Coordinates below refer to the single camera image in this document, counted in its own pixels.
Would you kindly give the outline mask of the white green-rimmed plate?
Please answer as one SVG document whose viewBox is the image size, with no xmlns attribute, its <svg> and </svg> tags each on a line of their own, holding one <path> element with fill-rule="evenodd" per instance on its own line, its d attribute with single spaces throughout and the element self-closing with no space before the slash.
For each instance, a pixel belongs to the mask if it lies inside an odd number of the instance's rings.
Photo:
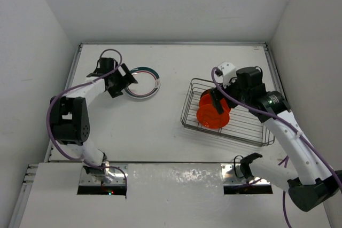
<svg viewBox="0 0 342 228">
<path fill-rule="evenodd" d="M 137 81 L 125 88 L 126 95 L 137 100 L 153 97 L 161 86 L 159 74 L 150 67 L 136 67 L 130 71 Z"/>
</svg>

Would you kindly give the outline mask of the yellow brown patterned plate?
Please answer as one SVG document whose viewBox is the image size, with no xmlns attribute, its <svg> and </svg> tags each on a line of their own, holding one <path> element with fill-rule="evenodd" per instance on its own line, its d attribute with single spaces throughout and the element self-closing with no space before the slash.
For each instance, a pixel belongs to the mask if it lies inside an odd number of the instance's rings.
<svg viewBox="0 0 342 228">
<path fill-rule="evenodd" d="M 211 98 L 209 92 L 210 92 L 210 89 L 205 90 L 201 94 L 200 100 L 199 100 L 199 107 L 203 107 L 204 105 L 209 105 L 209 104 L 211 105 L 213 103 L 212 98 Z M 224 98 L 222 98 L 220 100 L 220 103 L 221 103 L 223 109 L 225 109 L 228 112 L 231 111 L 231 108 L 228 106 L 228 104 L 227 104 L 227 102 L 226 102 L 226 100 Z"/>
</svg>

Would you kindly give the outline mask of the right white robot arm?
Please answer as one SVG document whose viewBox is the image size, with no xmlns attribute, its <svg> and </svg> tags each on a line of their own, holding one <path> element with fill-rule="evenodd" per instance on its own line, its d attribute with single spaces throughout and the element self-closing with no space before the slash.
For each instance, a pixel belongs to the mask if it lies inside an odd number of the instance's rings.
<svg viewBox="0 0 342 228">
<path fill-rule="evenodd" d="M 210 89 L 214 108 L 222 114 L 221 100 L 230 108 L 242 106 L 254 115 L 280 143 L 294 166 L 291 171 L 267 164 L 260 153 L 240 160 L 236 177 L 248 181 L 263 178 L 288 193 L 292 202 L 308 212 L 341 190 L 341 171 L 335 171 L 300 129 L 290 105 L 278 91 L 267 91 L 260 67 L 237 69 L 224 62 L 214 67 Z"/>
</svg>

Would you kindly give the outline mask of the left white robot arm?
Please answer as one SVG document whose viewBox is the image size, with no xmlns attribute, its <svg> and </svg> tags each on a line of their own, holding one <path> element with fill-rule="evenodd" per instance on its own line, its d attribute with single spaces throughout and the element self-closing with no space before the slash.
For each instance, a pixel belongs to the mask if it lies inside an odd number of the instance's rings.
<svg viewBox="0 0 342 228">
<path fill-rule="evenodd" d="M 82 84 L 50 101 L 47 127 L 54 145 L 66 145 L 75 159 L 84 163 L 86 172 L 102 183 L 109 184 L 117 169 L 110 166 L 106 154 L 90 139 L 88 106 L 102 93 L 112 98 L 122 95 L 133 83 L 137 81 L 124 63 L 101 57 Z"/>
</svg>

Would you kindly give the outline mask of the orange plastic plate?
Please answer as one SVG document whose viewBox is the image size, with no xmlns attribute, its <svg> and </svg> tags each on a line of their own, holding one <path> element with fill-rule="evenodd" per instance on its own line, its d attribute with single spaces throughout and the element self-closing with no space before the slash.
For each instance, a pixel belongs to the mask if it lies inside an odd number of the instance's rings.
<svg viewBox="0 0 342 228">
<path fill-rule="evenodd" d="M 230 121 L 230 109 L 223 109 L 219 114 L 214 106 L 207 104 L 199 107 L 196 113 L 198 122 L 210 129 L 219 129 L 225 127 Z"/>
</svg>

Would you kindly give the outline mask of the right metal mounting bracket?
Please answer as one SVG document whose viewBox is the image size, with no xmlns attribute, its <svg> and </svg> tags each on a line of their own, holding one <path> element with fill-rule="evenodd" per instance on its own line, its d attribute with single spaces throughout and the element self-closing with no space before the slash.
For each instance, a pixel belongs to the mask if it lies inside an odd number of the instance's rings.
<svg viewBox="0 0 342 228">
<path fill-rule="evenodd" d="M 242 185 L 253 185 L 253 186 L 268 186 L 271 185 L 265 179 L 255 177 L 249 180 L 245 178 L 239 178 L 241 175 L 236 176 L 234 167 L 238 168 L 239 163 L 235 164 L 233 162 L 222 163 L 221 164 L 221 174 L 224 186 L 242 186 Z"/>
</svg>

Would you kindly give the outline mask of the metal mounting bracket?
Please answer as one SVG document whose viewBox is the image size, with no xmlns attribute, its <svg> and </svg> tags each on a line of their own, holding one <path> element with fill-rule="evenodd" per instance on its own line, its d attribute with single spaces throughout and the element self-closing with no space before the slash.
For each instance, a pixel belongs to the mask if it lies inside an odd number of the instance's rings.
<svg viewBox="0 0 342 228">
<path fill-rule="evenodd" d="M 255 177 L 249 180 L 245 178 L 239 178 L 241 175 L 236 176 L 234 167 L 238 168 L 239 163 L 235 164 L 233 162 L 222 163 L 221 164 L 221 174 L 224 186 L 242 186 L 242 185 L 253 185 L 253 186 L 268 186 L 271 185 L 265 179 Z"/>
<path fill-rule="evenodd" d="M 112 186 L 122 185 L 125 186 L 126 179 L 128 177 L 128 166 L 118 166 L 109 169 L 98 169 L 88 166 L 83 166 L 79 185 L 80 186 Z"/>
</svg>

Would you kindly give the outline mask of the left metal mounting bracket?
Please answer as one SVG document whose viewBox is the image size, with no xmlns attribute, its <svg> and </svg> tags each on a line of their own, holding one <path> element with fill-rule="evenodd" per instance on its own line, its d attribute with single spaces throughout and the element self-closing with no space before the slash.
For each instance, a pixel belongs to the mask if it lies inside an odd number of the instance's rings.
<svg viewBox="0 0 342 228">
<path fill-rule="evenodd" d="M 88 166 L 83 166 L 79 185 L 80 186 L 112 186 L 122 185 L 125 186 L 126 179 L 128 177 L 128 166 L 118 166 L 109 169 L 98 169 Z"/>
</svg>

